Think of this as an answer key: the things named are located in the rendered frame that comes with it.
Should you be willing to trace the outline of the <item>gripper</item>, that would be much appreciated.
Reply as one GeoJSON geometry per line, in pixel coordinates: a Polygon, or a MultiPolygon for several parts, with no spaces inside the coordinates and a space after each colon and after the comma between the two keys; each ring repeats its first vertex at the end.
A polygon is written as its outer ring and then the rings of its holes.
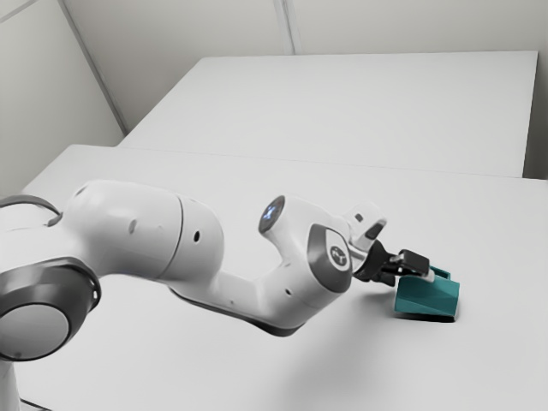
{"type": "Polygon", "coordinates": [[[354,271],[354,277],[362,282],[373,281],[388,286],[396,285],[396,275],[414,276],[428,283],[433,283],[435,277],[427,257],[407,249],[399,254],[389,253],[381,241],[371,245],[365,261],[354,271]]]}

